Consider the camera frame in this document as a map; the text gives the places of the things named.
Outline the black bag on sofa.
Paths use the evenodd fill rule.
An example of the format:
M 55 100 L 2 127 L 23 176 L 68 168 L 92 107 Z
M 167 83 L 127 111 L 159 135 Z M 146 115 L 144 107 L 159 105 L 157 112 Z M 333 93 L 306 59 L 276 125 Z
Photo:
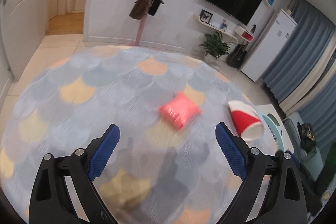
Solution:
M 297 123 L 297 129 L 301 140 L 301 148 L 309 153 L 317 145 L 315 135 L 313 133 L 313 127 L 310 123 Z

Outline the teal sofa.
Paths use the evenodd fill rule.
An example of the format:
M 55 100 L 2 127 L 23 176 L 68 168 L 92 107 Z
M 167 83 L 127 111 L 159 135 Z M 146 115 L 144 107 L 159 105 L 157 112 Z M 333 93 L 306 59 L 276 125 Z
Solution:
M 283 124 L 294 148 L 307 212 L 315 217 L 335 190 L 335 143 L 323 160 L 312 125 L 304 123 L 298 112 L 287 116 Z

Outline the light blue laundry basket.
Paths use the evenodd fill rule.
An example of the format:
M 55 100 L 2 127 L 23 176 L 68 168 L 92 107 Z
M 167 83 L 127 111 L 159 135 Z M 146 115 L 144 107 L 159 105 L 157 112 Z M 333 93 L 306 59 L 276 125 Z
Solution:
M 284 142 L 278 127 L 267 115 L 264 115 L 263 118 L 272 133 L 272 136 L 274 138 L 274 141 L 276 142 L 278 150 L 285 152 Z

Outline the red panda paper cup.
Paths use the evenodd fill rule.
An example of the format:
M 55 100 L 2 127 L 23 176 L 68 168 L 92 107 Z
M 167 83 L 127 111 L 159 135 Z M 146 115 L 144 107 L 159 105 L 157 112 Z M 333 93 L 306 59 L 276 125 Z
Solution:
M 239 137 L 255 141 L 263 134 L 265 127 L 252 106 L 233 100 L 228 102 L 228 107 Z

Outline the pink tissue pack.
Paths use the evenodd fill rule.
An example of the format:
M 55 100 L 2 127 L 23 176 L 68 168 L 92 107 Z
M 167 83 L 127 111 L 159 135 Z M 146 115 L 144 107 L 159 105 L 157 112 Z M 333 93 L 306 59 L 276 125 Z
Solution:
M 190 121 L 202 113 L 201 109 L 182 92 L 158 109 L 160 115 L 176 130 L 184 129 Z

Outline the black acoustic guitar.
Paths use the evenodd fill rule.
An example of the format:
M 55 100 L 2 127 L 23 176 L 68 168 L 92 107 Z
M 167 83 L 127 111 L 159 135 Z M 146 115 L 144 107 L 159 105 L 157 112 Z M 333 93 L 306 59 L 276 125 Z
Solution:
M 233 52 L 231 52 L 227 57 L 227 64 L 232 68 L 240 68 L 245 56 L 247 54 L 246 47 L 248 46 L 249 42 L 245 44 L 238 44 Z

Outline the potted green plant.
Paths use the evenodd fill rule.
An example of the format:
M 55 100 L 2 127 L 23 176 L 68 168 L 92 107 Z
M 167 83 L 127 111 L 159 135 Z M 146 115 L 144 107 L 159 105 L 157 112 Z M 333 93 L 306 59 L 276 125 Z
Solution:
M 205 50 L 204 62 L 208 65 L 217 65 L 217 61 L 227 56 L 230 52 L 232 42 L 225 42 L 223 34 L 216 31 L 214 34 L 205 34 L 199 47 Z

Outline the red white box shelf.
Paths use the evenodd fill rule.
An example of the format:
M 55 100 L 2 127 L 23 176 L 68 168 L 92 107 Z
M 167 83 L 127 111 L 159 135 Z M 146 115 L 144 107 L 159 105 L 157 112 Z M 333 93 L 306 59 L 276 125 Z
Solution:
M 254 38 L 254 35 L 252 33 L 250 33 L 249 31 L 245 30 L 244 28 L 242 28 L 242 26 L 237 25 L 234 28 L 234 32 L 240 36 L 242 39 L 251 42 Z

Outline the blue curtain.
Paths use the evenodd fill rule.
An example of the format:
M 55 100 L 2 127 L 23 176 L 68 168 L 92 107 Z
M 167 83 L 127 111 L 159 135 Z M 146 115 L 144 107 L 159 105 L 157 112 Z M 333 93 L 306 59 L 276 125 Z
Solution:
M 286 115 L 306 104 L 335 50 L 335 24 L 319 9 L 306 0 L 291 0 L 288 9 L 297 26 L 261 76 Z

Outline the white refrigerator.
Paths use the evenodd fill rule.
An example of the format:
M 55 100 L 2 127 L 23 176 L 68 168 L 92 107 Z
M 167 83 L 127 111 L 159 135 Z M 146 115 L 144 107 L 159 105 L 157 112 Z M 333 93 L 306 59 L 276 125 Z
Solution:
M 240 68 L 241 73 L 256 82 L 285 46 L 296 25 L 296 21 L 284 9 L 274 14 L 248 53 Z

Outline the framed butterfly picture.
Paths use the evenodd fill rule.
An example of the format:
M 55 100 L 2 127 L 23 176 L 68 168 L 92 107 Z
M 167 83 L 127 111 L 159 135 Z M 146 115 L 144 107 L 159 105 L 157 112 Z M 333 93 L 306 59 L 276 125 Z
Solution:
M 213 14 L 206 10 L 202 10 L 199 15 L 200 21 L 205 24 L 209 24 L 212 17 L 213 17 Z

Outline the white door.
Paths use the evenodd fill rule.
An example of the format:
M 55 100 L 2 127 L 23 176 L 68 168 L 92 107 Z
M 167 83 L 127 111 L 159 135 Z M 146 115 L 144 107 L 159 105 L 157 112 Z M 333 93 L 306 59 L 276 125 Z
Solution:
M 2 41 L 16 80 L 45 37 L 47 14 L 47 0 L 2 0 Z

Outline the brown hanging handbag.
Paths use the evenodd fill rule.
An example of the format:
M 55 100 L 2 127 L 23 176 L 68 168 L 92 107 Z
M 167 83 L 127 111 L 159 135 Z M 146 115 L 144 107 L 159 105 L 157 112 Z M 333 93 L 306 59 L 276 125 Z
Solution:
M 134 6 L 129 16 L 135 20 L 140 20 L 143 17 L 145 9 L 147 8 L 148 4 L 149 0 L 137 0 L 134 3 Z

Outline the black hanging bag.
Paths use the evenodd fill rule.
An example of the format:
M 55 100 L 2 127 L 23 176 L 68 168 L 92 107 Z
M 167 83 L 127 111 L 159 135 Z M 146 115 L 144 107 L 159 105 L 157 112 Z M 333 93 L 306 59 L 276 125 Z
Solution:
M 164 5 L 165 3 L 163 2 L 163 0 L 153 0 L 153 2 L 151 3 L 151 6 L 148 10 L 148 14 L 150 16 L 155 16 L 156 12 L 158 11 L 160 5 Z

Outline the white curved wall shelf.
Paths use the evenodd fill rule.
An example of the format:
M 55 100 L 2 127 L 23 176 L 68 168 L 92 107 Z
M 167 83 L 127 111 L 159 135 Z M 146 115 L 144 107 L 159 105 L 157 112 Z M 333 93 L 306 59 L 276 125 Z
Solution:
M 205 22 L 201 21 L 201 18 L 200 18 L 200 16 L 198 14 L 193 14 L 193 18 L 199 24 L 201 24 L 203 26 L 206 26 L 206 27 L 208 27 L 208 28 L 210 28 L 212 30 L 215 30 L 217 32 L 220 32 L 222 34 L 223 38 L 229 39 L 230 42 L 233 42 L 235 44 L 238 43 L 238 39 L 233 34 L 227 32 L 226 30 L 214 27 L 211 24 L 208 24 L 208 23 L 205 23 Z

